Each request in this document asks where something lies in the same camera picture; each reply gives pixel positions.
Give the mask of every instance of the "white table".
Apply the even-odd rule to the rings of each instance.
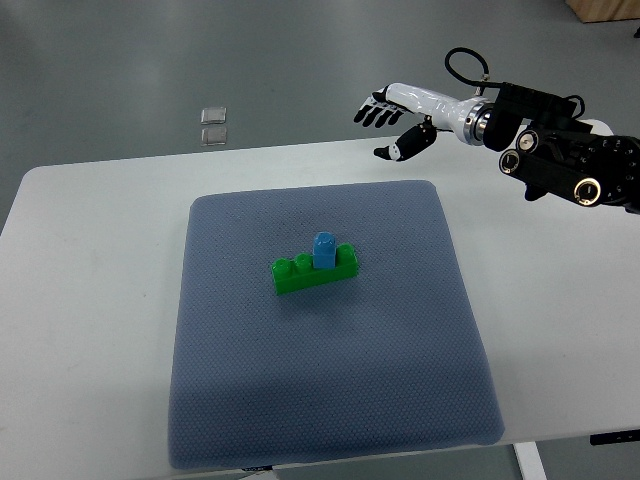
[[[390,141],[29,172],[0,236],[0,477],[172,473],[189,207],[252,189],[431,181],[491,364],[501,443],[640,427],[640,218],[550,195],[528,203],[499,154],[452,135],[401,164],[371,153]]]

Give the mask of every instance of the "gray fabric mat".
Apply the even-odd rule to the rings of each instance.
[[[276,296],[320,231],[360,272]],[[492,444],[504,431],[436,190],[425,181],[211,195],[191,208],[169,411],[176,468]]]

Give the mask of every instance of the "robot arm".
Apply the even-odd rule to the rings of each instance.
[[[449,65],[457,52],[470,53],[484,67],[481,81],[465,79]],[[523,120],[529,124],[516,140],[516,148],[504,151],[502,173],[526,185],[525,199],[537,200],[552,193],[578,205],[624,206],[640,214],[640,140],[633,137],[601,136],[577,118],[584,112],[580,97],[558,97],[509,83],[489,83],[488,66],[479,54],[465,48],[449,52],[445,66],[464,83],[477,87],[468,100],[440,93],[391,84],[362,105],[355,122],[376,127],[395,123],[403,113],[413,113],[422,123],[411,128],[388,147],[374,154],[403,161],[420,153],[436,140],[437,131],[451,131],[463,143],[484,145],[501,152],[512,143]],[[482,97],[484,88],[499,88],[495,102]],[[576,103],[581,111],[574,115]]]

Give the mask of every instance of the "black cable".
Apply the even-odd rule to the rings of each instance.
[[[472,87],[480,87],[480,94],[482,95],[482,92],[484,91],[485,88],[500,88],[502,87],[501,83],[497,83],[497,82],[486,82],[486,81],[482,81],[482,80],[469,80],[466,77],[463,77],[462,75],[460,75],[458,72],[456,72],[453,67],[451,66],[451,57],[453,55],[455,55],[456,53],[466,53],[467,55],[471,55],[472,57],[474,57],[476,60],[478,60],[480,62],[480,64],[482,65],[482,70],[484,75],[486,75],[487,77],[489,76],[489,64],[487,63],[487,61],[482,57],[482,55],[480,55],[478,52],[476,52],[475,50],[471,50],[470,48],[466,48],[466,47],[456,47],[453,50],[449,51],[449,53],[447,53],[447,56],[444,57],[444,67],[447,69],[447,72],[449,72],[451,75],[453,75],[458,81],[466,84],[466,85],[471,85]]]

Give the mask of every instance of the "concrete floor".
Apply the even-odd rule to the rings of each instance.
[[[352,118],[392,82],[471,96],[443,66],[456,46],[481,52],[494,81],[580,94],[585,118],[640,136],[639,24],[583,25],[561,0],[0,0],[0,228],[33,167],[202,151],[207,106],[228,108],[228,143],[210,149],[400,134],[411,120],[376,130]],[[637,444],[579,438],[539,449],[551,480],[640,475]],[[520,478],[508,447],[282,477]]]

